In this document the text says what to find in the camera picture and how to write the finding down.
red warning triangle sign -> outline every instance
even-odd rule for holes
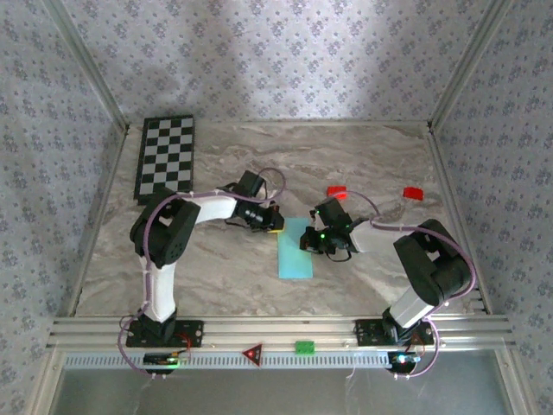
[[[253,348],[248,348],[242,354],[251,362],[253,362],[254,365],[257,367],[261,366],[261,349],[263,347],[262,343],[259,343],[257,346],[254,346]]]

checkerboard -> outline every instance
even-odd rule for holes
[[[144,120],[135,199],[148,202],[159,188],[192,190],[194,119],[191,115]]]

small red object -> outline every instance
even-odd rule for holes
[[[421,188],[404,188],[404,197],[421,201],[424,199],[424,192]]]
[[[263,349],[263,344],[260,343],[257,346],[254,346],[253,348],[248,348],[242,354],[248,358],[249,361],[251,361],[254,365],[257,367],[261,366],[261,351]]]
[[[327,188],[327,196],[336,195],[340,192],[346,192],[347,187],[346,186],[328,186]],[[347,193],[340,193],[339,195],[335,196],[338,200],[344,200],[347,199]]]

red block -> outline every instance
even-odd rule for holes
[[[404,188],[404,197],[421,201],[424,199],[424,192],[421,188]]]
[[[327,188],[327,196],[336,195],[339,192],[345,192],[347,190],[346,186],[328,186]],[[347,199],[347,193],[341,193],[339,195],[335,196],[338,200],[344,200]]]

green block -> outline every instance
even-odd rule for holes
[[[296,354],[302,354],[304,356],[312,356],[315,354],[315,342],[300,341],[296,342]]]

